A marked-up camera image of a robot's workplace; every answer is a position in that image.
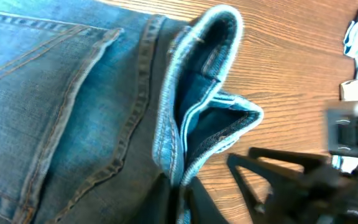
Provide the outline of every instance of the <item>black object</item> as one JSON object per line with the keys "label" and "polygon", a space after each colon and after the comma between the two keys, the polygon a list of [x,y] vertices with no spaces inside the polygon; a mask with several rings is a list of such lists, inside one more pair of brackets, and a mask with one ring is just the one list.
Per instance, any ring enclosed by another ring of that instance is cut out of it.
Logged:
{"label": "black object", "polygon": [[[299,164],[303,172],[258,160],[260,157]],[[230,168],[254,224],[358,223],[358,174],[343,174],[316,154],[251,148],[248,156],[230,154]],[[265,202],[237,167],[259,174],[272,186]]]}

